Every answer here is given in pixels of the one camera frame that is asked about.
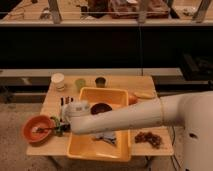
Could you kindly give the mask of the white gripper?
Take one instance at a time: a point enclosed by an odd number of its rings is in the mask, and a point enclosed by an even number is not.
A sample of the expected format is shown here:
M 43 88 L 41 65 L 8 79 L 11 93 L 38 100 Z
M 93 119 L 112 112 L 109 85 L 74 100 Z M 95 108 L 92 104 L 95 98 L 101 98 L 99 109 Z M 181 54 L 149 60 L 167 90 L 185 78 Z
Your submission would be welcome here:
M 60 98 L 61 106 L 64 105 L 64 98 Z M 61 119 L 63 123 L 70 124 L 72 117 L 85 116 L 90 114 L 90 104 L 86 100 L 74 101 L 73 97 L 65 98 L 65 105 L 61 108 Z

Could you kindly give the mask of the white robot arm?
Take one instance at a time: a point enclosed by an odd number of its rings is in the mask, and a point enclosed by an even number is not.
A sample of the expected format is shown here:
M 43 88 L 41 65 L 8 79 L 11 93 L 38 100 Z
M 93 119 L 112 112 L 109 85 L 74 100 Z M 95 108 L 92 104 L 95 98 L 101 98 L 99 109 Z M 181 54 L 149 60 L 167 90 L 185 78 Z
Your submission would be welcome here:
M 96 115 L 87 101 L 74 101 L 63 107 L 62 118 L 75 134 L 183 126 L 181 171 L 213 171 L 213 91 L 163 96 Z

